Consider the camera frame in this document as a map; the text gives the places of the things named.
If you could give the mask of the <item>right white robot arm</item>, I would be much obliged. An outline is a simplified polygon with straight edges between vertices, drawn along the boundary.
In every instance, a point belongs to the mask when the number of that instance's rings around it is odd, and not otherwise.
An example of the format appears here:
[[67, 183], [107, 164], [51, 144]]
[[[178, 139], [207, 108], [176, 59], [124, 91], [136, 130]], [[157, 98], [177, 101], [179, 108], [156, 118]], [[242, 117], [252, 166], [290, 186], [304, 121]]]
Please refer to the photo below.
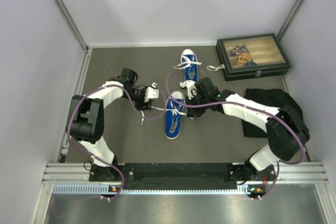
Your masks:
[[310, 140], [309, 130], [295, 109], [266, 106], [241, 97], [239, 94], [213, 85], [210, 78], [186, 80], [180, 87], [187, 92], [186, 104], [198, 118], [207, 109], [234, 116], [266, 133], [268, 143], [253, 153], [244, 163], [246, 177], [256, 180], [266, 168], [276, 162], [289, 162]]

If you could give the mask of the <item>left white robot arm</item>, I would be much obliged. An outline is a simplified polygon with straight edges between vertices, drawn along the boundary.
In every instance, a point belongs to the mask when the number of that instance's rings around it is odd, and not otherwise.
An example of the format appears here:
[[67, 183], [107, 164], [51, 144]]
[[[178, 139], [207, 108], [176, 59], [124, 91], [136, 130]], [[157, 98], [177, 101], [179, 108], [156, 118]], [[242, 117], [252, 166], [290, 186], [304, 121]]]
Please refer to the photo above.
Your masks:
[[91, 156], [90, 181], [107, 182], [120, 178], [117, 157], [103, 138], [104, 110], [119, 98], [128, 99], [137, 111], [150, 109], [159, 97], [157, 84], [135, 85], [138, 74], [124, 68], [119, 76], [108, 79], [101, 87], [71, 98], [66, 134], [70, 144], [78, 142], [81, 151]]

